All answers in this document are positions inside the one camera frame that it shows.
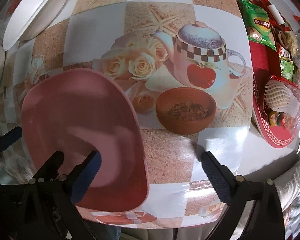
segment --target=green snack bag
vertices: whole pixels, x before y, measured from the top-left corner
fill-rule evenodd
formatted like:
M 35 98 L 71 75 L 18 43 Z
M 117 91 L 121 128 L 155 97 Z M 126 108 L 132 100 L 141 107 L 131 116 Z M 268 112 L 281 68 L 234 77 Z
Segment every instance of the green snack bag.
M 293 64 L 285 61 L 284 59 L 281 59 L 280 68 L 281 68 L 281 76 L 292 82 L 292 74 L 294 70 Z
M 267 45 L 277 51 L 267 12 L 247 0 L 237 0 L 237 3 L 246 26 L 249 41 Z

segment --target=terracotta bowl print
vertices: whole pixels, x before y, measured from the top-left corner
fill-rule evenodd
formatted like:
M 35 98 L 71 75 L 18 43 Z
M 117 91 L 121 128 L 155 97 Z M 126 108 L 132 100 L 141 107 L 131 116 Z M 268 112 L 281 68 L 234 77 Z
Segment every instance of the terracotta bowl print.
M 92 150 L 100 170 L 77 205 L 104 212 L 127 212 L 147 198 L 145 152 L 137 115 L 117 84 L 100 72 L 78 68 L 52 76 L 26 95 L 23 136 L 39 169 L 57 150 L 69 172 Z
M 195 88 L 173 88 L 157 99 L 156 111 L 160 123 L 180 135 L 194 134 L 212 122 L 217 104 L 208 93 Z

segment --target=plastic bag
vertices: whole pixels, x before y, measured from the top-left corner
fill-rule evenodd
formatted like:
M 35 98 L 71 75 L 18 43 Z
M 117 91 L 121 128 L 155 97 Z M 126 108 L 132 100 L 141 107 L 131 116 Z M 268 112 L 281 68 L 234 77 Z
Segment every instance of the plastic bag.
M 277 51 L 267 12 L 247 0 L 237 0 L 249 41 L 267 45 Z
M 287 82 L 283 82 L 283 83 L 287 88 L 289 88 L 292 91 L 292 93 L 298 99 L 298 101 L 300 103 L 300 89 L 295 88 L 294 86 L 288 84 Z M 284 126 L 286 129 L 289 130 L 291 136 L 294 137 L 296 134 L 298 134 L 298 132 L 300 130 L 300 107 L 299 107 L 296 117 L 294 117 L 294 118 L 291 117 L 290 115 L 284 113 Z
M 285 32 L 294 64 L 300 69 L 300 33 Z

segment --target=table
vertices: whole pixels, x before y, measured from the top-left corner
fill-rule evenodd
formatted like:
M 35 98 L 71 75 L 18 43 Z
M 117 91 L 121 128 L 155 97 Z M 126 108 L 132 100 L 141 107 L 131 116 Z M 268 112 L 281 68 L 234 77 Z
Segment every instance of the table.
M 9 20 L 7 7 L 9 4 L 0 14 L 0 39 Z M 211 87 L 201 89 L 212 95 L 217 109 L 207 128 L 182 136 L 166 130 L 156 117 L 157 97 L 185 85 L 180 82 L 182 76 L 178 80 L 173 76 L 168 47 L 151 34 L 162 31 L 175 37 L 183 26 L 204 27 L 202 23 L 212 29 L 208 29 L 210 34 L 223 39 L 218 49 L 201 49 L 201 54 L 209 53 L 207 57 L 212 57 L 215 65 L 222 64 L 209 67 L 215 70 L 215 80 L 211 79 Z M 187 50 L 187 55 L 196 59 L 198 48 L 185 45 L 180 44 L 180 51 Z M 127 72 L 125 53 L 133 46 L 146 55 L 138 54 L 139 61 L 130 59 L 134 69 Z M 243 61 L 230 57 L 231 50 L 242 55 L 245 73 Z M 30 41 L 17 42 L 6 53 L 0 135 L 20 125 L 23 99 L 34 85 L 80 67 L 108 74 L 130 97 L 138 114 L 150 183 L 149 196 L 138 209 L 107 213 L 78 206 L 82 217 L 130 228 L 179 228 L 215 221 L 224 205 L 198 156 L 204 149 L 211 151 L 236 173 L 252 112 L 250 49 L 235 0 L 67 0 L 46 30 Z M 221 74 L 223 68 L 227 75 Z M 19 183 L 27 183 L 36 172 L 23 138 L 2 153 L 0 166 Z

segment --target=greek key pattern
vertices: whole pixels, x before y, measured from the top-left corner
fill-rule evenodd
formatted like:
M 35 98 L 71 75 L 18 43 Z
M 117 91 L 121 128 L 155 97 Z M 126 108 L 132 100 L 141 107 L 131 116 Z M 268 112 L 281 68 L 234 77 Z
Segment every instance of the greek key pattern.
M 258 91 L 258 88 L 257 88 L 257 83 L 256 83 L 256 80 L 255 80 L 255 77 L 254 77 L 254 74 L 253 74 L 253 95 L 256 99 L 256 101 L 258 102 L 258 99 L 259 99 L 259 91 Z M 270 129 L 270 126 L 269 126 L 269 123 L 268 123 L 268 120 L 267 120 L 267 116 L 265 116 L 265 113 L 261 112 L 260 111 L 260 108 L 258 106 L 258 112 L 259 112 L 259 115 L 261 117 L 261 121 L 262 121 L 262 125 L 266 131 L 266 134 L 268 135 L 269 139 L 276 145 L 279 145 L 279 146 L 282 146 L 282 145 L 288 145 L 289 143 L 291 143 L 293 141 L 293 137 L 290 137 L 289 139 L 287 140 L 279 140 L 271 131 Z

